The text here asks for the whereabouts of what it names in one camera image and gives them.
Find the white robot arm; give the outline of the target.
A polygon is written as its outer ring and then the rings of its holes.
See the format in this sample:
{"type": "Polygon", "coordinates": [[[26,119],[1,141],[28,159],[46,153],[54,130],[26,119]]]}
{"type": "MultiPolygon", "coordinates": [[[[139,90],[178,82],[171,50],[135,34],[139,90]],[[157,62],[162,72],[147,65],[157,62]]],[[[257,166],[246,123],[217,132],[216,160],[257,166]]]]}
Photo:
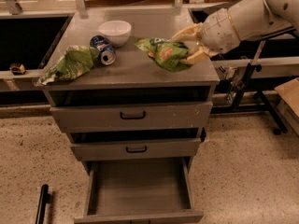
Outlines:
{"type": "Polygon", "coordinates": [[[225,54],[244,40],[288,27],[299,30],[299,0],[241,0],[208,15],[202,22],[185,27],[172,40],[194,41],[197,48],[182,61],[196,64],[225,54]]]}

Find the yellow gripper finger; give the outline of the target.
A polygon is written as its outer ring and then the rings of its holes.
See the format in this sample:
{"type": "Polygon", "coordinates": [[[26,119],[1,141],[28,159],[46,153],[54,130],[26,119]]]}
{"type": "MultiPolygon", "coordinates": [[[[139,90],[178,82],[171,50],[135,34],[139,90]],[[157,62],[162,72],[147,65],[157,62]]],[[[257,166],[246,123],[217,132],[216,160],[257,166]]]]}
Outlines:
{"type": "Polygon", "coordinates": [[[201,41],[201,30],[203,23],[193,23],[184,29],[174,34],[171,38],[174,42],[185,42],[185,41],[201,41]]]}
{"type": "Polygon", "coordinates": [[[199,46],[196,52],[188,55],[186,58],[183,58],[180,61],[188,65],[194,65],[196,63],[200,63],[201,61],[208,60],[217,54],[217,51],[213,51],[206,46],[199,46]]]}

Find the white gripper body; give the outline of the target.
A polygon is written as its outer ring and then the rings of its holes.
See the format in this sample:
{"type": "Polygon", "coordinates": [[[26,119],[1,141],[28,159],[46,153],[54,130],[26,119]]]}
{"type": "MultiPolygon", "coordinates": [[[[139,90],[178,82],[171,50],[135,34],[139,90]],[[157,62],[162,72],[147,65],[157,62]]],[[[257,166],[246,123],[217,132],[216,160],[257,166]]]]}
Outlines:
{"type": "Polygon", "coordinates": [[[203,43],[218,53],[227,53],[240,44],[240,38],[226,8],[210,14],[203,22],[200,34],[203,43]]]}

